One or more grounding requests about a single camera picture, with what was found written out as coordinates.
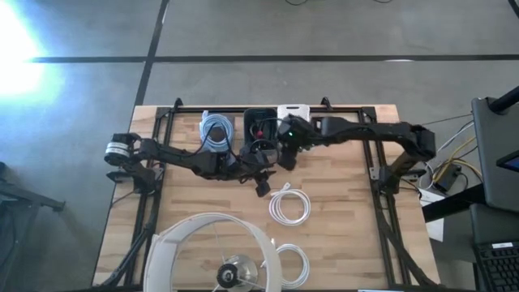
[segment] keyboard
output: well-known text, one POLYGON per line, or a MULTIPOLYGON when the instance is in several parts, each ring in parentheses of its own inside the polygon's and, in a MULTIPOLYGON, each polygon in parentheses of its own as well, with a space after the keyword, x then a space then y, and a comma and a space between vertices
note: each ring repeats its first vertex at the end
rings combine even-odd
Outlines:
POLYGON ((519 241, 479 244, 474 253, 488 290, 519 291, 519 241))

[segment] desk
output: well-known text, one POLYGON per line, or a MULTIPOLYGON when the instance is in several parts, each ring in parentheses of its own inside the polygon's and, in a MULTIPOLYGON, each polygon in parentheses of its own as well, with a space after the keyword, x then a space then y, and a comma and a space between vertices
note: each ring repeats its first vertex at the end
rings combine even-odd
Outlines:
MULTIPOLYGON (((398 121, 395 105, 376 105, 375 108, 379 122, 398 121)), ((156 110, 156 106, 136 107, 130 131, 151 137, 156 110)), ((357 119, 353 114, 334 115, 352 121, 357 119)), ((243 124, 241 115, 235 117, 234 149, 237 152, 243 140, 243 124)), ((200 119, 200 114, 175 114, 170 145, 188 150, 198 148, 200 119)), ((402 151, 394 143, 384 143, 384 150, 388 163, 402 151)), ((293 243, 306 252, 310 258, 311 272, 301 289, 386 288, 362 142, 349 141, 314 148, 298 155, 294 171, 279 167, 275 170, 278 173, 269 179, 273 190, 279 190, 290 182, 293 187, 305 191, 311 199, 311 215, 301 226, 284 227, 276 223, 268 214, 268 197, 258 198, 253 182, 240 185, 238 182, 208 181, 196 177, 190 170, 168 165, 157 233, 196 213, 227 213, 255 224, 269 237, 275 238, 278 245, 293 243)), ((131 188, 130 183, 118 185, 114 200, 131 188)), ((407 250, 430 279, 440 282, 416 193, 401 190, 396 199, 407 250)), ((126 254, 138 201, 138 197, 132 195, 111 209, 94 284, 104 281, 126 254)), ((302 211, 299 204, 297 200, 287 199, 282 208, 288 217, 296 217, 302 211)), ((227 256, 245 253, 260 265, 260 249, 244 230, 224 223, 217 229, 227 256)), ((395 255, 392 251, 395 273, 399 274, 395 255)), ((140 275, 142 258, 138 258, 137 263, 135 272, 140 275)), ((174 275, 175 289, 214 288, 221 257, 213 230, 203 230, 192 236, 178 256, 177 264, 184 269, 177 270, 178 274, 174 275)), ((281 265, 287 279, 296 278, 300 273, 301 260, 297 255, 289 252, 281 254, 281 265)))

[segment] concrete floor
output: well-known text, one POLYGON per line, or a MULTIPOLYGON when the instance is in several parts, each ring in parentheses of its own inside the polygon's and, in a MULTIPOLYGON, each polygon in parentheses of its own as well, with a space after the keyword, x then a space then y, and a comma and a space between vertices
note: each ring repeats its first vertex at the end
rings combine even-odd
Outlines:
MULTIPOLYGON (((146 56, 161 0, 0 2, 0 161, 42 209, 7 291, 90 285, 114 185, 103 162, 127 131, 143 63, 20 64, 29 57, 146 56)), ((506 0, 172 0, 157 55, 519 54, 506 0)), ((145 105, 397 104, 402 120, 470 112, 517 86, 518 61, 155 64, 145 105)), ((431 125, 443 143, 469 119, 431 125)), ((464 135, 456 145, 471 137, 464 135)), ((477 163, 477 155, 470 156, 477 163)), ((439 261, 442 282, 467 273, 439 261)))

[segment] yellow cable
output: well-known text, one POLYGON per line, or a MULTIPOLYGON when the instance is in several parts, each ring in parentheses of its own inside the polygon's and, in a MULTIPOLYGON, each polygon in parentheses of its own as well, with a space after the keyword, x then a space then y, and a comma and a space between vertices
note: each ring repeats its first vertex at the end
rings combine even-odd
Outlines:
POLYGON ((447 163, 445 163, 445 165, 441 168, 440 172, 433 178, 433 180, 435 181, 435 183, 438 182, 438 178, 441 178, 442 175, 444 175, 444 172, 447 170, 448 166, 451 165, 451 163, 453 163, 453 159, 454 159, 454 156, 460 152, 460 150, 462 150, 466 145, 468 145, 470 142, 474 141, 476 139, 476 137, 472 137, 470 139, 468 139, 465 143, 463 143, 460 147, 456 148, 456 150, 454 150, 453 154, 451 154, 451 157, 447 160, 447 163))
POLYGON ((479 170, 477 168, 475 168, 473 165, 471 165, 470 163, 468 162, 464 162, 464 161, 459 161, 458 159, 453 159, 453 163, 454 164, 461 164, 461 165, 464 165, 464 166, 467 166, 467 167, 470 167, 476 174, 479 175, 479 177, 481 179, 483 179, 483 176, 481 175, 481 172, 479 172, 479 170))

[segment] computer monitor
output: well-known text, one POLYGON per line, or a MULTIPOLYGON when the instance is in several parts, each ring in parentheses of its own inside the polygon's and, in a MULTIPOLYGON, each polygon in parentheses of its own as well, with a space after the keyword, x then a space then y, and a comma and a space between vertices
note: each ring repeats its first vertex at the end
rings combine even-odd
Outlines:
POLYGON ((519 172, 519 151, 508 154, 497 161, 497 166, 519 172))

